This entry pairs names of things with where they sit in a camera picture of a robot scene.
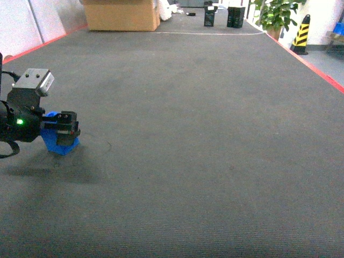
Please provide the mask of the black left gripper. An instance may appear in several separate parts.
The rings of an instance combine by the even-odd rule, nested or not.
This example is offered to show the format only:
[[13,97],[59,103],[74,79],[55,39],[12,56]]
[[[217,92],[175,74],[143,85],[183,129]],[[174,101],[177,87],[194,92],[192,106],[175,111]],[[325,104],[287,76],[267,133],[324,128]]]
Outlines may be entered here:
[[51,111],[42,117],[44,113],[33,90],[12,89],[1,101],[1,140],[32,142],[41,135],[47,146],[77,144],[81,130],[76,112]]

